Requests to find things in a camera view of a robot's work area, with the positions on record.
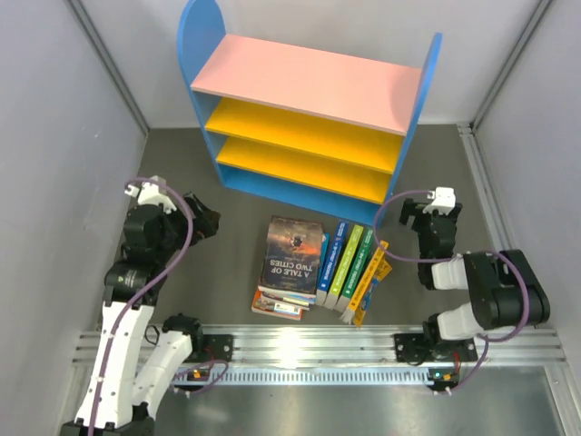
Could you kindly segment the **light blue cover treehouse book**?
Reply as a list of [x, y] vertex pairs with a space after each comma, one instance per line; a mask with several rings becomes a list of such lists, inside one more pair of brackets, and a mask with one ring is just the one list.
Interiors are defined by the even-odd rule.
[[347, 308], [340, 316], [342, 322], [353, 324], [358, 328], [362, 326], [367, 311], [369, 310], [374, 288], [392, 271], [392, 266], [387, 261], [384, 253], [388, 247], [389, 244], [387, 242], [380, 242], [365, 272], [362, 274]]

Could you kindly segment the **lime green spine treehouse book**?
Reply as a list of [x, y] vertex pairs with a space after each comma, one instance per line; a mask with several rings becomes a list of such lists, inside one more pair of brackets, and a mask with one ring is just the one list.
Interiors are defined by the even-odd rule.
[[330, 290], [324, 303], [325, 308], [334, 309], [339, 300], [343, 284], [347, 278], [362, 233], [363, 227], [356, 224], [352, 229], [349, 240], [341, 255], [339, 265], [337, 266]]

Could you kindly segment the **dark blue spine treehouse book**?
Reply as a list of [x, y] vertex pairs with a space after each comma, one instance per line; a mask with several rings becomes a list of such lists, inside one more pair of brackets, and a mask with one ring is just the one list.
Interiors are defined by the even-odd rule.
[[346, 221], [340, 221], [333, 238], [329, 241], [326, 261], [323, 264], [317, 287], [316, 305], [322, 306], [325, 303], [348, 229], [349, 223]]

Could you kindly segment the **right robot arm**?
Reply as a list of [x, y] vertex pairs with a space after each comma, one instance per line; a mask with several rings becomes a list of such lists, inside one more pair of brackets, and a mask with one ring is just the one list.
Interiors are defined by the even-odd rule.
[[502, 327], [516, 327], [528, 309], [527, 325], [550, 317], [548, 297], [520, 250], [502, 251], [500, 257], [477, 252], [454, 254], [460, 203], [445, 213], [430, 212], [425, 203], [408, 198], [399, 222], [413, 220], [418, 235], [419, 282], [431, 291], [466, 290], [469, 302], [457, 309], [431, 315], [421, 333], [395, 336], [399, 362], [473, 362], [473, 338]]

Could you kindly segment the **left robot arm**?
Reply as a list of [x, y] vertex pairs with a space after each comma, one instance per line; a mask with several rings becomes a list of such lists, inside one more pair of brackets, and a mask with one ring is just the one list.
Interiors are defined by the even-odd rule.
[[[181, 205], [187, 206], [183, 212]], [[165, 194], [140, 194], [126, 215], [121, 256], [103, 281], [102, 332], [91, 380], [63, 435], [151, 435], [162, 397], [185, 361], [205, 349], [202, 327], [182, 314], [168, 318], [145, 365], [138, 359], [170, 264], [214, 236], [219, 213], [188, 193], [180, 205]]]

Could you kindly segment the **orange bottom stack book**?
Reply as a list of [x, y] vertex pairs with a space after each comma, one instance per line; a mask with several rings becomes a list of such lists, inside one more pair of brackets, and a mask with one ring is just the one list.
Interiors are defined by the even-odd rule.
[[265, 296], [257, 290], [253, 296], [251, 310], [255, 313], [300, 321], [303, 309], [299, 306]]

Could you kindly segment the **light blue book under stack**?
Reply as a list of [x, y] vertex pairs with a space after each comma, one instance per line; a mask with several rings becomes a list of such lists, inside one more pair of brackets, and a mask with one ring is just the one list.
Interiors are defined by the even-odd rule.
[[298, 304], [314, 304], [328, 243], [327, 233], [275, 235], [269, 241], [261, 290]]

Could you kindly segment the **Tale of Two Cities book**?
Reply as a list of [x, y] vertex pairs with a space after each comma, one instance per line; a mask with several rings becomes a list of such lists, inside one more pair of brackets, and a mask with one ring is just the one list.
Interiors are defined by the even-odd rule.
[[258, 289], [314, 303], [322, 242], [320, 222], [273, 215]]

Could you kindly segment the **blue pink yellow bookshelf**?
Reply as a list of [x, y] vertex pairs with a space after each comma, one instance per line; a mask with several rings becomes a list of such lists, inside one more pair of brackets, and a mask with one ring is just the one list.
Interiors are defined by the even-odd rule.
[[214, 1], [182, 10], [182, 79], [223, 185], [355, 223], [394, 194], [437, 67], [234, 35]]

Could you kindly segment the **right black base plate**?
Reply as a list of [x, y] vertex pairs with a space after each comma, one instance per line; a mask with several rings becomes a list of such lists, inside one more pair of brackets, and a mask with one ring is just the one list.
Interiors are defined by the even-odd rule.
[[478, 352], [473, 340], [430, 342], [423, 333], [396, 333], [393, 336], [396, 361], [419, 366], [422, 363], [476, 362]]

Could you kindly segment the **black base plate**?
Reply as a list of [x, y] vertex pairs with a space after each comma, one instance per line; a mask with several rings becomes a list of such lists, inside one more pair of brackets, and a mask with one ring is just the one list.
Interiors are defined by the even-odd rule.
[[234, 337], [230, 334], [204, 334], [201, 339], [195, 339], [192, 353], [187, 362], [201, 363], [212, 360], [230, 362], [233, 353]]
[[393, 336], [396, 361], [419, 366], [422, 363], [476, 362], [478, 352], [473, 340], [430, 342], [423, 333], [396, 333]]

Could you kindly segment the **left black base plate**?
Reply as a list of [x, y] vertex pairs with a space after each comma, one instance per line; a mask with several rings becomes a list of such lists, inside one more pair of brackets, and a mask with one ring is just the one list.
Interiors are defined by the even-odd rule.
[[192, 353], [187, 362], [201, 363], [212, 360], [230, 362], [233, 353], [234, 337], [230, 334], [204, 334], [201, 339], [195, 339]]

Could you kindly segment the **aluminium mounting rail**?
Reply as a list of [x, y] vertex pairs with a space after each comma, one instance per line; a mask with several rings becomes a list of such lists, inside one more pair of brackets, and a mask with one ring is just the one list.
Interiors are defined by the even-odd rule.
[[[462, 375], [476, 362], [396, 361], [393, 336], [420, 333], [417, 327], [210, 325], [204, 334], [234, 337], [223, 383], [243, 384], [416, 384], [429, 385], [446, 372]], [[566, 356], [556, 333], [527, 328], [517, 337], [486, 346], [473, 340], [490, 368], [563, 366]]]

